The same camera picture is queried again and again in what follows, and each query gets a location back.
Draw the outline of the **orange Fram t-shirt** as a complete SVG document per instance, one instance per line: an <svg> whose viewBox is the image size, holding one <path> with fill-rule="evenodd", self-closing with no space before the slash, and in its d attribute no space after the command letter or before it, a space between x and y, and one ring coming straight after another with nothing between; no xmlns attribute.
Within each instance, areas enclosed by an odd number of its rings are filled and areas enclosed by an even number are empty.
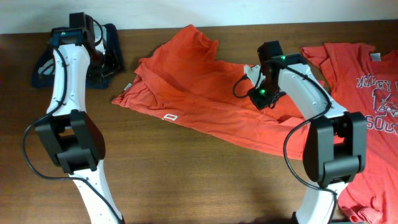
<svg viewBox="0 0 398 224"><path fill-rule="evenodd" d="M283 156L287 134L303 121L288 97L258 110L244 91L244 67L216 59L218 41L186 26L149 58L142 58L132 84L113 104L210 134L235 145ZM308 129L288 141L287 156L301 159Z"/></svg>

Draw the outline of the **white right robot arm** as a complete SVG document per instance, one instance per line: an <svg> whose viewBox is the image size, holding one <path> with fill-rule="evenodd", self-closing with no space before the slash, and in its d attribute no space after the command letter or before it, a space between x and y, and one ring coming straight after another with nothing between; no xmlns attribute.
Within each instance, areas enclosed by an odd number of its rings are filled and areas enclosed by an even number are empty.
<svg viewBox="0 0 398 224"><path fill-rule="evenodd" d="M282 152L293 133L308 126L302 162L308 180L303 201L292 214L298 224L333 223L338 198L366 166L366 119L337 103L314 77L301 54L284 54L279 41L258 49L259 65L245 68L253 87L247 92L259 109L274 108L289 96L304 117L286 136Z"/></svg>

